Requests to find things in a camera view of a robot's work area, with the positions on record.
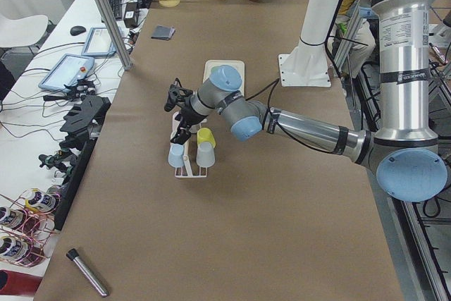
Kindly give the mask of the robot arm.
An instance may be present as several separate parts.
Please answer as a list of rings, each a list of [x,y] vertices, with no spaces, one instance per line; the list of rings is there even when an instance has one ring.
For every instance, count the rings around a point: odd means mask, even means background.
[[[433,2],[360,0],[379,20],[381,126],[376,132],[353,131],[245,99],[240,74],[218,66],[196,91],[178,81],[170,86],[164,108],[180,108],[171,143],[188,141],[190,128],[217,112],[239,140],[260,131],[286,135],[368,168],[396,199],[421,202],[436,196],[448,172],[438,155],[438,136],[428,124],[428,9]]]

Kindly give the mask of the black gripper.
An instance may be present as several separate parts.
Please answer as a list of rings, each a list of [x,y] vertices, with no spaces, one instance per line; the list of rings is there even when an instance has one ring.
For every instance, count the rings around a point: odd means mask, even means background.
[[[180,114],[179,124],[173,125],[171,143],[184,145],[192,135],[190,127],[201,123],[210,114],[210,107],[204,104],[199,96],[191,96],[185,100]]]

